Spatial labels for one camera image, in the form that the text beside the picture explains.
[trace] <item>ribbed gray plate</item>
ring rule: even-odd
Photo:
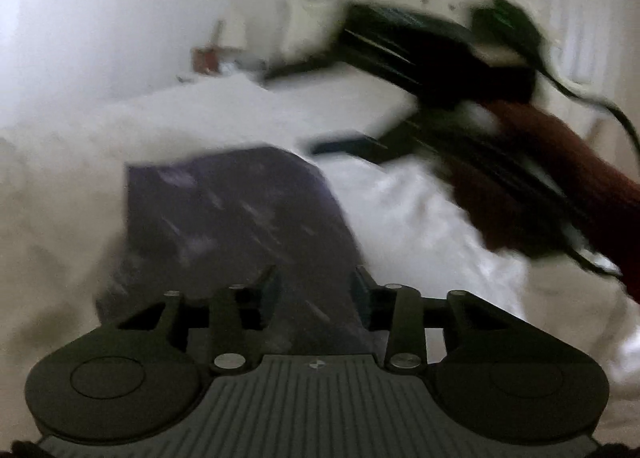
[[[583,458],[596,449],[587,436],[542,447],[478,436],[418,378],[388,374],[371,356],[266,356],[251,373],[216,379],[195,411],[153,438],[41,447],[57,458]]]

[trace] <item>screw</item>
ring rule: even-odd
[[[309,367],[314,370],[320,370],[326,366],[326,362],[321,361],[320,359],[316,359],[314,361],[309,362]]]
[[[213,361],[216,367],[221,370],[236,370],[244,366],[245,362],[246,359],[237,353],[223,353],[222,355],[218,355]]]
[[[422,364],[422,359],[412,353],[396,353],[389,363],[399,370],[412,370]]]

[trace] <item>bed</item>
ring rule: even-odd
[[[318,47],[338,1],[290,1],[282,56],[294,59]],[[460,9],[469,0],[383,1],[463,20]],[[536,14],[526,0],[515,1]],[[593,130],[595,115],[562,104],[549,91],[540,98],[582,136]],[[42,114],[2,131],[0,447],[37,438],[22,399],[30,367],[97,326],[94,297],[110,285],[124,243],[126,163],[261,143],[303,155],[303,139],[368,131],[408,99],[395,86],[347,67],[274,91],[239,73],[99,108]],[[424,160],[385,168],[349,157],[313,163],[378,282],[402,282],[429,297],[466,289],[588,352],[611,383],[596,437],[640,445],[640,307],[617,282],[568,261],[532,266],[517,253],[487,251]],[[438,333],[428,332],[428,343],[433,360],[444,356]]]

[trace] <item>white bed sheet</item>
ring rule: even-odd
[[[247,143],[298,151],[318,134],[370,129],[408,102],[355,70],[274,91],[235,75],[96,109],[43,112],[2,131],[0,448],[37,436],[22,398],[30,367],[97,325],[93,297],[122,248],[126,162]],[[539,265],[527,281],[526,261],[486,251],[447,187],[417,159],[385,170],[345,157],[319,166],[377,281],[431,297],[467,289],[589,352],[612,385],[596,435],[640,445],[640,313],[615,282],[569,263]],[[441,341],[428,336],[431,357],[440,358]]]

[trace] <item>dark gray cloth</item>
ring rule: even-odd
[[[350,274],[361,258],[322,174],[274,147],[129,167],[127,255],[118,286],[97,302],[102,322],[167,290],[210,297],[275,264],[284,278],[265,351],[372,352]]]

